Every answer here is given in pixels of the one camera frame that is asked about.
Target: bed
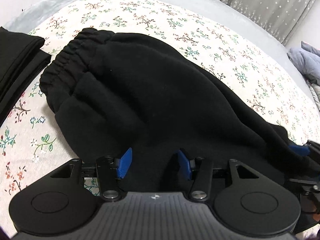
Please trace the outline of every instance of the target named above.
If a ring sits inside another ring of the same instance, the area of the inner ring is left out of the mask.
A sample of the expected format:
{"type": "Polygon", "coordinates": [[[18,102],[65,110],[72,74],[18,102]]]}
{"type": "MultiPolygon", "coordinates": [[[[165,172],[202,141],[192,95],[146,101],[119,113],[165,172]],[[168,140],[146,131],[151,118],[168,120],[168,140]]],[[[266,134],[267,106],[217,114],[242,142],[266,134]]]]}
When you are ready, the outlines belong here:
{"type": "MultiPolygon", "coordinates": [[[[218,0],[45,0],[5,28],[45,38],[52,60],[85,27],[153,36],[230,87],[266,121],[302,145],[320,142],[320,115],[302,76],[272,36],[218,0]]],[[[0,127],[0,226],[15,234],[11,198],[76,154],[66,143],[38,75],[0,127]]],[[[88,144],[94,144],[90,134],[88,144]]],[[[99,194],[97,182],[85,187],[99,194]]]]}

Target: bolt head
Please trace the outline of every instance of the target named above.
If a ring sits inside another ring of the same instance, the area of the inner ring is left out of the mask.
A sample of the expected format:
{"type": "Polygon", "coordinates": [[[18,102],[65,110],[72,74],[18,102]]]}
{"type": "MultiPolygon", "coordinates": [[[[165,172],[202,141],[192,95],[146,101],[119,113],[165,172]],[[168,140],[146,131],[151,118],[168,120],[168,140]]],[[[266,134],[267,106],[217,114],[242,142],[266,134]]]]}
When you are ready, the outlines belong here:
{"type": "Polygon", "coordinates": [[[191,197],[194,199],[204,199],[207,197],[207,194],[204,191],[196,190],[191,193],[191,197]]]}
{"type": "Polygon", "coordinates": [[[114,199],[119,196],[119,193],[115,190],[106,190],[102,194],[105,198],[114,199]]]}

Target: gray bedding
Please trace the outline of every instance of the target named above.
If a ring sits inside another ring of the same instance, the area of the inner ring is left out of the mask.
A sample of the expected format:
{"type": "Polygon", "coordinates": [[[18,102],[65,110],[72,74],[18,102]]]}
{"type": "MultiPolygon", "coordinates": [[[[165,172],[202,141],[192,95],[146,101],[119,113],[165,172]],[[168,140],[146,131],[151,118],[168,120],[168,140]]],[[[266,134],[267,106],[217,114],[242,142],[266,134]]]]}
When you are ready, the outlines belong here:
{"type": "Polygon", "coordinates": [[[288,58],[302,75],[320,85],[320,57],[302,48],[290,48],[288,58]]]}
{"type": "Polygon", "coordinates": [[[320,57],[320,50],[312,47],[310,44],[301,41],[301,48],[320,57]]]}
{"type": "MultiPolygon", "coordinates": [[[[43,0],[24,10],[20,16],[5,24],[10,31],[28,33],[45,19],[75,0],[43,0]]],[[[254,22],[219,0],[161,0],[181,6],[212,19],[237,32],[276,60],[293,78],[302,91],[312,99],[308,86],[287,57],[287,50],[274,37],[254,22]]]]}

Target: circular pad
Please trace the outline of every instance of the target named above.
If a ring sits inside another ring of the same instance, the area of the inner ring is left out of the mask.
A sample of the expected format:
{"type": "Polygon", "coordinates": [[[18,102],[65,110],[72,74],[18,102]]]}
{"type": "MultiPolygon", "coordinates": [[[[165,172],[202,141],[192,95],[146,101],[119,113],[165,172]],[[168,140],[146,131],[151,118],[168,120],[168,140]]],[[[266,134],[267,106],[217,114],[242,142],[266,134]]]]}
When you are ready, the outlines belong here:
{"type": "Polygon", "coordinates": [[[33,208],[41,213],[55,213],[64,209],[69,203],[68,196],[60,192],[44,192],[31,202],[33,208]]]}
{"type": "Polygon", "coordinates": [[[267,193],[252,192],[241,198],[241,205],[252,213],[268,214],[277,208],[278,201],[267,193]]]}

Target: pillow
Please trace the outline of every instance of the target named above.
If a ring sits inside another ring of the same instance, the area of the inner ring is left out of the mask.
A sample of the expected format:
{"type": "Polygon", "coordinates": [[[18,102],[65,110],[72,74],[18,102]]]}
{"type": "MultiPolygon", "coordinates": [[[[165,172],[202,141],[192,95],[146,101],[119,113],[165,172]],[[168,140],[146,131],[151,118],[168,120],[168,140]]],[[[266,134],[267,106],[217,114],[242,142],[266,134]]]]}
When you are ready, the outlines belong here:
{"type": "Polygon", "coordinates": [[[320,101],[320,86],[318,86],[317,84],[311,84],[311,86],[313,87],[313,89],[315,90],[318,98],[319,98],[319,101],[320,101]]]}
{"type": "Polygon", "coordinates": [[[312,75],[320,85],[320,57],[300,48],[290,48],[289,59],[302,75],[312,75]]]}
{"type": "Polygon", "coordinates": [[[313,87],[309,87],[309,89],[310,89],[311,95],[312,95],[312,97],[313,97],[313,99],[314,99],[314,101],[315,101],[315,103],[316,103],[316,106],[317,106],[317,108],[318,108],[318,110],[319,110],[319,112],[320,112],[320,102],[319,102],[319,98],[318,98],[315,90],[313,89],[313,87]]]}
{"type": "Polygon", "coordinates": [[[304,50],[311,52],[313,54],[316,54],[318,57],[320,57],[320,50],[312,47],[310,44],[305,43],[305,42],[301,42],[301,48],[303,48],[304,50]]]}

